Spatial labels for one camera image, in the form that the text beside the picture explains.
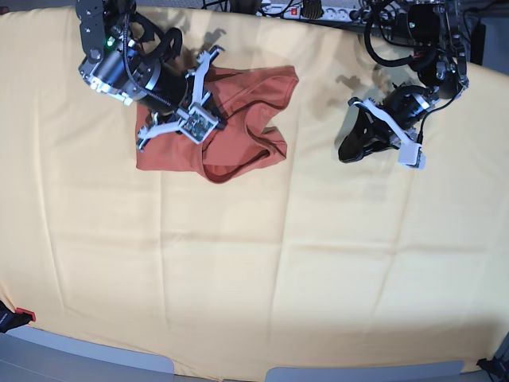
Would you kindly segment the red black clamp left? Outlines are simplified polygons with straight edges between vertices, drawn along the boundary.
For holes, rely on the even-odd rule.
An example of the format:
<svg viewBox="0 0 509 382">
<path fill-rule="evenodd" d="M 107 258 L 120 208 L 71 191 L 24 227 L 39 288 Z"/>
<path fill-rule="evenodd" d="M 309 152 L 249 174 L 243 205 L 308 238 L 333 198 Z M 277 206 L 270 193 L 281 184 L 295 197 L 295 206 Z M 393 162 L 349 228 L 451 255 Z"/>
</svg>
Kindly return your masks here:
<svg viewBox="0 0 509 382">
<path fill-rule="evenodd" d="M 36 321 L 34 312 L 16 308 L 11 310 L 6 304 L 0 302 L 0 333 L 6 333 L 9 330 L 28 325 Z"/>
</svg>

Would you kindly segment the black clamp right corner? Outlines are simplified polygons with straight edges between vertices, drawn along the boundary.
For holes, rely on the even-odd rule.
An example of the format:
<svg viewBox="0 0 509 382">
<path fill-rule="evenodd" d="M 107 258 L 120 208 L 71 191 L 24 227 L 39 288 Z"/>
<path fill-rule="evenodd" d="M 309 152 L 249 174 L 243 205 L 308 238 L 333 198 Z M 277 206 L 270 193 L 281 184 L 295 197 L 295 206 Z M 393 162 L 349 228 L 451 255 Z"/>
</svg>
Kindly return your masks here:
<svg viewBox="0 0 509 382">
<path fill-rule="evenodd" d="M 480 359 L 476 365 L 488 374 L 491 382 L 509 382 L 508 359 L 497 357 L 491 360 Z"/>
</svg>

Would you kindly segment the salmon red T-shirt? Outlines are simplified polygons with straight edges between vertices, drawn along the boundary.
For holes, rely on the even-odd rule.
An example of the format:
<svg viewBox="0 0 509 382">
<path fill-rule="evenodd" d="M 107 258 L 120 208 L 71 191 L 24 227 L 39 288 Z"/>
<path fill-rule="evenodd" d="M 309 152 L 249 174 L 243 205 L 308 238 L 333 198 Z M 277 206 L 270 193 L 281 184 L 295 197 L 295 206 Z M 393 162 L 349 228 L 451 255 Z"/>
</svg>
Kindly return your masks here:
<svg viewBox="0 0 509 382">
<path fill-rule="evenodd" d="M 299 82 L 292 66 L 238 70 L 211 67 L 205 87 L 226 123 L 201 144 L 182 134 L 162 134 L 136 154 L 145 171 L 194 172 L 222 184 L 286 159 L 287 143 L 270 120 L 284 111 Z"/>
</svg>

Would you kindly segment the pale yellow table cloth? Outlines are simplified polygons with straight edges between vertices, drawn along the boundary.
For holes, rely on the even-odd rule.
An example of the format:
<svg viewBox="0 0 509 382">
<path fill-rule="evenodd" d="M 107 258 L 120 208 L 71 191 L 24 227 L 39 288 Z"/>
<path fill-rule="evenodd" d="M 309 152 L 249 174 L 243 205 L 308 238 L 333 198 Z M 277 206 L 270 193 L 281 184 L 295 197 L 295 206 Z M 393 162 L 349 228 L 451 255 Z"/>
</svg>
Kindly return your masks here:
<svg viewBox="0 0 509 382">
<path fill-rule="evenodd" d="M 508 331 L 508 78 L 472 65 L 431 115 L 423 170 L 345 165 L 353 96 L 409 77 L 343 30 L 144 8 L 224 68 L 291 65 L 285 161 L 222 185 L 135 166 L 136 109 L 83 82 L 71 8 L 1 18 L 1 299 L 36 327 L 155 353 L 178 373 L 462 361 Z"/>
</svg>

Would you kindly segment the white power strip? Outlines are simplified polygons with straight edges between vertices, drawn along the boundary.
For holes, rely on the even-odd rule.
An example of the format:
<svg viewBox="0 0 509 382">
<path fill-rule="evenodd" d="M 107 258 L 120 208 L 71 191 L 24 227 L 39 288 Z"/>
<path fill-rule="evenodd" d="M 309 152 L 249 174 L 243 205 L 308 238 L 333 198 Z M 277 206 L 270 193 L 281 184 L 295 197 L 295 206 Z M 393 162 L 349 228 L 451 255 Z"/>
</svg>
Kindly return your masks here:
<svg viewBox="0 0 509 382">
<path fill-rule="evenodd" d="M 351 16 L 355 11 L 362 11 L 362 16 L 367 15 L 368 11 L 363 8 L 366 5 L 365 1 L 322 1 L 321 16 L 311 19 L 304 14 L 303 1 L 262 1 L 261 11 L 256 15 L 298 21 L 349 23 L 352 22 Z"/>
</svg>

